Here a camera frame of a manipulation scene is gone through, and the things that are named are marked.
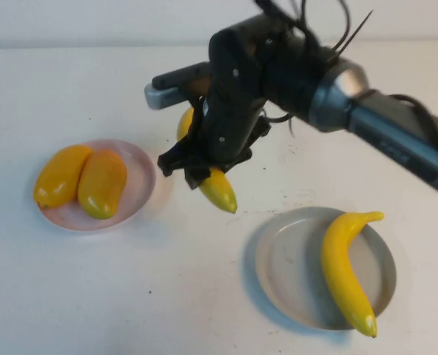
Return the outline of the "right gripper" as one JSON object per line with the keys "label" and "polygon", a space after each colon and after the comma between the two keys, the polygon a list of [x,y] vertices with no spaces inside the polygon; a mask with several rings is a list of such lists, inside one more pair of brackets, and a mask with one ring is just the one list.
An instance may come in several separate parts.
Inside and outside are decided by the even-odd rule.
{"label": "right gripper", "polygon": [[226,174],[252,158],[250,137],[266,99],[226,100],[213,94],[194,95],[189,101],[200,115],[198,128],[191,142],[177,142],[158,157],[157,165],[164,177],[183,170],[189,188],[195,190],[211,177],[211,166],[219,166]]}

